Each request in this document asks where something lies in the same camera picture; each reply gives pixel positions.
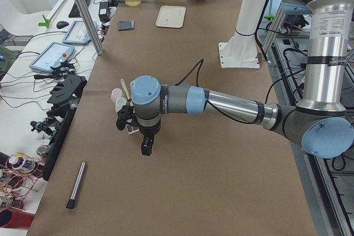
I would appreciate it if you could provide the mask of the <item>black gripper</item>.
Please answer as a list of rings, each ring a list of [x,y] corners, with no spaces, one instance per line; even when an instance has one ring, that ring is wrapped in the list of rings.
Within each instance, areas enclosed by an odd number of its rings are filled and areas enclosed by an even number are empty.
[[[154,143],[154,136],[160,131],[161,129],[161,121],[157,124],[145,127],[141,124],[138,124],[139,131],[144,135],[142,144],[141,144],[141,151],[142,155],[150,156],[152,154],[152,147]]]

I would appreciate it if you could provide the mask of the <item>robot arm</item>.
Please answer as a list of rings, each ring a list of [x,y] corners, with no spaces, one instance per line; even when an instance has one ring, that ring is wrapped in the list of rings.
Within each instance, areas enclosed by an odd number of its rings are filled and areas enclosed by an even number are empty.
[[[320,158],[334,158],[349,149],[353,126],[344,117],[340,97],[353,0],[293,1],[312,11],[302,100],[295,106],[265,104],[197,86],[162,85],[152,76],[137,77],[131,82],[131,93],[137,126],[144,136],[144,155],[152,152],[162,114],[205,110],[259,124]]]

